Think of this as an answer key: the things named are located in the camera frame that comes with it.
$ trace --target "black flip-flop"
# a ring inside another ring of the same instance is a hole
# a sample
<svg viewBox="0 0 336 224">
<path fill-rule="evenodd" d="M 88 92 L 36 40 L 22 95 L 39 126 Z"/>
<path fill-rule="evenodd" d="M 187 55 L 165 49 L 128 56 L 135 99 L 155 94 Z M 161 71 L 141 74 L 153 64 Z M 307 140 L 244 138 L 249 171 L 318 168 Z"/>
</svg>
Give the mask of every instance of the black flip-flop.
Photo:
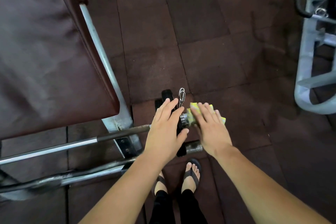
<svg viewBox="0 0 336 224">
<path fill-rule="evenodd" d="M 152 187 L 152 192 L 153 192 L 153 195 L 155 196 L 155 187 L 156 187 L 156 184 L 158 183 L 158 182 L 162 182 L 163 183 L 163 185 L 165 185 L 166 186 L 166 181 L 165 181 L 165 178 L 163 178 L 161 175 L 159 175 L 157 178 L 156 178 L 156 183 L 154 183 L 154 186 Z"/>
<path fill-rule="evenodd" d="M 195 166 L 197 166 L 197 169 L 199 170 L 199 174 L 201 174 L 202 172 L 202 167 L 201 167 L 201 164 L 198 162 L 197 159 L 195 158 L 191 158 L 187 161 L 187 163 L 190 162 L 191 164 L 195 164 Z M 194 180 L 195 184 L 196 184 L 196 188 L 198 187 L 198 184 L 199 184 L 199 180 L 195 174 L 195 172 L 193 171 L 193 168 L 191 167 L 190 170 L 186 171 L 184 176 L 183 176 L 183 181 L 187 178 L 191 176 L 192 179 Z"/>
</svg>

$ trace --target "person's left hand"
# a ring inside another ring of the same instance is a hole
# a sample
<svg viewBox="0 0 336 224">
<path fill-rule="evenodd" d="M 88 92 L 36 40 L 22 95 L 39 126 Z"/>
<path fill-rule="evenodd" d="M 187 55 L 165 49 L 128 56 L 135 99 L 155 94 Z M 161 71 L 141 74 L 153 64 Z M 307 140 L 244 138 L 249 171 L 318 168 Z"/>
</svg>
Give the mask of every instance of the person's left hand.
<svg viewBox="0 0 336 224">
<path fill-rule="evenodd" d="M 189 132 L 189 129 L 184 128 L 176 136 L 177 124 L 184 110 L 184 107 L 180 107 L 171 113 L 178 102 L 177 98 L 171 102 L 169 98 L 166 99 L 161 107 L 157 109 L 147 136 L 144 153 L 154 156 L 158 161 L 162 161 L 163 165 L 174 158 Z"/>
</svg>

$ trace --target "padded cushion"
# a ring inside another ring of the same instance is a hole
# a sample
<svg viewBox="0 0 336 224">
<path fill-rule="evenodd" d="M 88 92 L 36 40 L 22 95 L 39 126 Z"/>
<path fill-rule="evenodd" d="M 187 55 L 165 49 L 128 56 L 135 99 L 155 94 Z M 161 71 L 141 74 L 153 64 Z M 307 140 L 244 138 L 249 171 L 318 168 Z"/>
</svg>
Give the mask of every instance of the padded cushion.
<svg viewBox="0 0 336 224">
<path fill-rule="evenodd" d="M 0 0 L 0 139 L 119 113 L 80 3 Z"/>
</svg>

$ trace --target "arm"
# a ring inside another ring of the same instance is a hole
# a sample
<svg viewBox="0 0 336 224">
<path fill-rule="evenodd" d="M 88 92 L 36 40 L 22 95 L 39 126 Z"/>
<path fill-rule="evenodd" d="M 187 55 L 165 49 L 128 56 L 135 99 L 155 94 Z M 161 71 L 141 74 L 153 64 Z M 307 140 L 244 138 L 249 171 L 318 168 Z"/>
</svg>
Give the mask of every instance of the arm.
<svg viewBox="0 0 336 224">
<path fill-rule="evenodd" d="M 80 224 L 135 223 L 145 199 L 162 168 L 174 158 L 188 129 L 176 136 L 184 107 L 171 114 L 178 99 L 169 99 L 157 110 L 146 146 L 128 171 L 81 220 Z"/>
<path fill-rule="evenodd" d="M 251 163 L 232 146 L 218 110 L 199 103 L 198 120 L 204 149 L 217 159 L 238 189 L 254 221 L 266 223 L 330 223 Z"/>
</svg>

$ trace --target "foot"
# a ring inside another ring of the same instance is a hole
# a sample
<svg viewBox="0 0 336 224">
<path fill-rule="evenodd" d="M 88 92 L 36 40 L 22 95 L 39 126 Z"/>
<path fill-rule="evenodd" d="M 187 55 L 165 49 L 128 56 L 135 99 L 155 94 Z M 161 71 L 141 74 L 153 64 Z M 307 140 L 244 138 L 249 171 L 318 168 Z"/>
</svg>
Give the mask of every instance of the foot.
<svg viewBox="0 0 336 224">
<path fill-rule="evenodd" d="M 162 182 L 157 182 L 157 183 L 156 183 L 155 188 L 154 188 L 154 195 L 156 195 L 156 193 L 157 193 L 159 190 L 164 190 L 165 192 L 168 193 L 166 186 L 165 186 Z"/>
<path fill-rule="evenodd" d="M 201 175 L 200 175 L 200 171 L 197 169 L 197 166 L 195 164 L 191 164 L 190 162 L 188 162 L 185 171 L 189 171 L 190 169 L 194 171 L 194 173 L 197 176 L 197 179 L 200 180 Z M 193 193 L 196 190 L 196 184 L 194 182 L 194 179 L 191 176 L 188 176 L 187 178 L 184 179 L 183 184 L 182 184 L 181 193 L 186 189 L 190 189 Z"/>
</svg>

